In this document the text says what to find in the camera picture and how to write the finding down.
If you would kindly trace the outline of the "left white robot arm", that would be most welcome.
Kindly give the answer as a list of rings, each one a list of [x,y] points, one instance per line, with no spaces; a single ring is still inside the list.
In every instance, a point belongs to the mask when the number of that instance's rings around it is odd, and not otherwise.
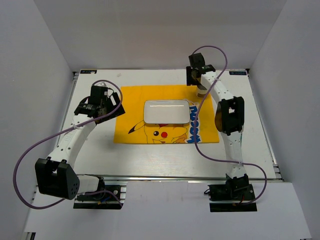
[[[57,147],[47,158],[36,161],[39,192],[66,200],[85,193],[96,200],[103,198],[106,187],[102,177],[78,175],[74,166],[82,146],[95,127],[124,113],[118,93],[103,81],[95,82],[91,86],[90,95],[76,107],[70,128],[62,134]]]

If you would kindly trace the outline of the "white rectangular plate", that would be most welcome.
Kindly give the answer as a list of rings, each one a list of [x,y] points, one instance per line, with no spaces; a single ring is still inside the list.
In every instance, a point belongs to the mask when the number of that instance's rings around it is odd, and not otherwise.
[[[146,124],[187,124],[190,122],[187,100],[147,100],[143,120]]]

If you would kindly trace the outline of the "yellow pikachu cloth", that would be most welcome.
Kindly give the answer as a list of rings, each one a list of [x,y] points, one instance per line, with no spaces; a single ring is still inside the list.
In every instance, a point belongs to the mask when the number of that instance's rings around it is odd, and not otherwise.
[[[116,144],[192,144],[219,143],[212,98],[196,96],[196,86],[123,86],[125,113],[116,118],[113,141]],[[146,101],[186,100],[190,122],[187,124],[146,124]]]

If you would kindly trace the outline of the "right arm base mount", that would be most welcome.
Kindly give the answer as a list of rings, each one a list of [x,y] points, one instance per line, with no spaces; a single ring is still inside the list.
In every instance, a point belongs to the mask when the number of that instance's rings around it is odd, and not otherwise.
[[[203,193],[209,198],[212,213],[257,212],[256,198],[248,179],[228,179],[224,184],[209,184]]]

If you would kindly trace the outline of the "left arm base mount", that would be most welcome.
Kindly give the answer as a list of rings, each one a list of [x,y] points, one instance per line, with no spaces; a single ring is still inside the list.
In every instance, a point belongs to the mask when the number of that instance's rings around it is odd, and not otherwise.
[[[78,194],[74,209],[121,210],[126,199],[127,182],[98,176],[97,189]]]

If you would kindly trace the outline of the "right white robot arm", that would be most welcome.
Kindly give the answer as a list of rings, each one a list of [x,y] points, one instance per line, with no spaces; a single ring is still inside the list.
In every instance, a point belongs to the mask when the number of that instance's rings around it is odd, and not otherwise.
[[[217,104],[214,124],[222,136],[226,158],[232,161],[226,173],[225,192],[229,198],[236,200],[249,187],[242,156],[245,101],[225,87],[218,79],[215,68],[205,63],[201,53],[194,53],[188,58],[187,85],[196,85],[205,90]]]

